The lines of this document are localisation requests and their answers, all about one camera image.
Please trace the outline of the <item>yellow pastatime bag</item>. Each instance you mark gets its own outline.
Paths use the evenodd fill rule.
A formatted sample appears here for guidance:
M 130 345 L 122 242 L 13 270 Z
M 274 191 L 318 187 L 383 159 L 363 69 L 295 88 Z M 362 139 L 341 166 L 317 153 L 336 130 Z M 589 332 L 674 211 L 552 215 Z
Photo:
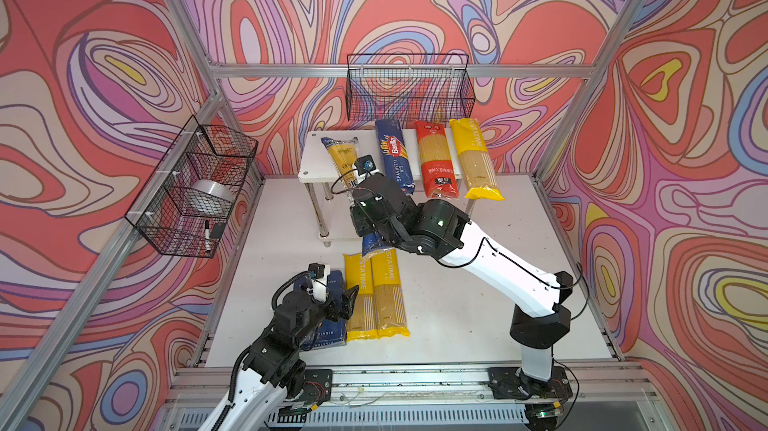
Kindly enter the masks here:
M 371 258 L 375 320 L 380 337 L 409 336 L 395 249 Z
M 450 128 L 466 181 L 466 198 L 503 201 L 495 168 L 478 121 L 474 118 L 452 119 Z
M 347 321 L 347 340 L 378 339 L 371 263 L 361 254 L 345 255 L 344 266 L 347 289 L 359 287 L 353 314 Z

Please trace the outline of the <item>blue Barilla spaghetti box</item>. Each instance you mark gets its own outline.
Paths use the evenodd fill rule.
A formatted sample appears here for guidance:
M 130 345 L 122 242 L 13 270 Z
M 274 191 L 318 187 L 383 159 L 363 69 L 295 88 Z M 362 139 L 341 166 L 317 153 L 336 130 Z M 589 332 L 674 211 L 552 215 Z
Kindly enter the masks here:
M 412 195 L 415 191 L 415 181 L 400 123 L 394 119 L 379 119 L 375 121 L 375 129 L 383 172 L 392 178 L 404 193 Z

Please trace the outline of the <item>blue Ankara spaghetti bag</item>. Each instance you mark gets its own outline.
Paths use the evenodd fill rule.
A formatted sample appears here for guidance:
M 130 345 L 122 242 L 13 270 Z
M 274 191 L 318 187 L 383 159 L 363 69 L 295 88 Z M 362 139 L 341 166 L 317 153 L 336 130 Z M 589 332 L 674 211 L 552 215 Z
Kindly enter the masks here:
M 358 154 L 358 139 L 354 137 L 345 140 L 323 136 L 320 140 L 329 153 L 339 174 L 338 178 L 330 185 L 331 194 L 346 194 L 350 203 L 353 203 L 352 189 L 360 184 L 355 180 L 353 165 L 358 157 L 364 156 Z M 367 260 L 389 249 L 391 249 L 391 246 L 384 241 L 378 232 L 362 237 L 361 255 Z

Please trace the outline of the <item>red spaghetti bag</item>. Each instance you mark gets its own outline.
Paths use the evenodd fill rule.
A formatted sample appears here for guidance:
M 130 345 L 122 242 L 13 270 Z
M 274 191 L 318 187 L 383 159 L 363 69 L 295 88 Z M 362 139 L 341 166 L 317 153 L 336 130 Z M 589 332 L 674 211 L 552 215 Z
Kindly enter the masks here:
M 416 121 L 417 145 L 424 190 L 428 198 L 457 199 L 458 183 L 442 124 Z

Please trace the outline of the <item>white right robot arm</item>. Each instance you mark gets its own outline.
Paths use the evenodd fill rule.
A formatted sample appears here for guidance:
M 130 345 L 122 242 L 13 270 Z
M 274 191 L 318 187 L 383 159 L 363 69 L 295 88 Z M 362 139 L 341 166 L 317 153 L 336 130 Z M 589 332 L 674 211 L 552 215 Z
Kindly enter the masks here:
M 547 272 L 505 248 L 450 202 L 417 203 L 391 178 L 377 173 L 350 190 L 356 233 L 378 234 L 389 246 L 463 269 L 514 303 L 510 336 L 521 347 L 518 378 L 544 384 L 554 372 L 554 345 L 570 331 L 564 306 L 576 285 L 566 271 Z

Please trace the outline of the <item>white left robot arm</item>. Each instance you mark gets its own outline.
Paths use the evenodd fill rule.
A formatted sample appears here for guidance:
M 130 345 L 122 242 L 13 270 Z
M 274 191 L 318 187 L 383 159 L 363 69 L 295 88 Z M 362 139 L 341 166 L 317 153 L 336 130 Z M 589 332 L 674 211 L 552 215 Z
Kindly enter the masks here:
M 309 371 L 301 353 L 314 346 L 324 321 L 352 317 L 360 286 L 334 295 L 324 278 L 325 266 L 312 263 L 278 287 L 272 319 L 238 354 L 226 394 L 202 430 L 256 430 L 274 413 L 306 416 L 330 399 L 332 372 Z

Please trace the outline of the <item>white two-tier shelf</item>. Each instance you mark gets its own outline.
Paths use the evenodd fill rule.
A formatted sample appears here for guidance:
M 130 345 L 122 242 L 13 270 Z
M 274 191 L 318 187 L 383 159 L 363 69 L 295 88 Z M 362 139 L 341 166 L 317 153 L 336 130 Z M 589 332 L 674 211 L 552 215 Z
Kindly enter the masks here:
M 419 160 L 417 133 L 413 129 L 402 131 L 405 147 L 409 156 L 411 172 L 416 183 L 416 190 L 413 199 L 418 203 L 426 201 L 424 186 L 422 183 L 421 165 Z M 445 131 L 448 140 L 449 151 L 454 168 L 455 176 L 458 180 L 460 197 L 451 199 L 452 204 L 458 206 L 468 215 L 472 215 L 475 202 L 465 199 L 466 181 L 463 179 L 458 155 L 456 154 L 455 143 L 453 141 L 450 129 Z M 341 240 L 356 240 L 358 238 L 350 216 L 350 201 L 346 196 L 336 196 L 332 194 L 333 190 L 341 192 L 343 180 L 334 186 L 333 182 L 338 178 L 339 172 L 336 168 L 330 153 L 326 150 L 321 138 L 329 137 L 336 140 L 357 139 L 358 156 L 372 155 L 376 165 L 383 169 L 381 153 L 377 134 L 374 129 L 371 130 L 339 130 L 339 131 L 310 131 L 306 137 L 306 143 L 301 155 L 300 168 L 298 172 L 299 181 L 305 185 L 310 197 L 313 200 L 314 210 L 317 216 L 317 222 L 320 229 L 320 239 L 330 243 Z

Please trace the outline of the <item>blue Barilla rigatoni box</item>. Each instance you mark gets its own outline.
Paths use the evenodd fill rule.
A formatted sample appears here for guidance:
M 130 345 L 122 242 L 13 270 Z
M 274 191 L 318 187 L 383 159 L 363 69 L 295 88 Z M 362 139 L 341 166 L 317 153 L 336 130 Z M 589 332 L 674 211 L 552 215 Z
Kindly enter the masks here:
M 327 274 L 326 285 L 328 286 L 327 298 L 339 300 L 345 291 L 343 273 L 338 269 L 331 270 Z M 311 351 L 319 348 L 345 345 L 347 336 L 346 323 L 345 319 L 339 319 L 336 322 L 328 319 L 324 320 L 317 330 L 302 343 L 302 350 Z

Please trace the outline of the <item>silver tape roll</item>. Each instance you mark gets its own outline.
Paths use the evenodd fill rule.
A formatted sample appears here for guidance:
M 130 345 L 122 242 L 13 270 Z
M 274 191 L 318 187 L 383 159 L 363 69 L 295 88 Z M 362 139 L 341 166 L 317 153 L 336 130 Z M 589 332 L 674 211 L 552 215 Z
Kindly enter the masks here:
M 233 202 L 235 195 L 229 186 L 210 179 L 199 179 L 192 184 L 192 188 L 206 195 Z

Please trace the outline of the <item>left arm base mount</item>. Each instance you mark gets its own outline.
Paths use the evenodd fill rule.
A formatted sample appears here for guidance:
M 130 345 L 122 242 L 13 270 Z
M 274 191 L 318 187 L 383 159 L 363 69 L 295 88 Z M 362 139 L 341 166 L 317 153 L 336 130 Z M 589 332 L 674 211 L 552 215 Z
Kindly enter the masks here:
M 330 368 L 310 368 L 296 382 L 286 401 L 294 407 L 309 408 L 329 401 L 332 396 L 333 371 Z

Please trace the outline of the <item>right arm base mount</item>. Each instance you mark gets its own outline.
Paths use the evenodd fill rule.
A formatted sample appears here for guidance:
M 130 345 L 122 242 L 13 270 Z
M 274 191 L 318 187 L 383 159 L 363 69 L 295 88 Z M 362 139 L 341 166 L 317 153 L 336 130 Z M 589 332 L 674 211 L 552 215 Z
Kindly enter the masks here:
M 497 400 L 565 401 L 573 396 L 570 381 L 562 366 L 554 366 L 546 382 L 526 376 L 521 367 L 490 367 L 488 387 Z

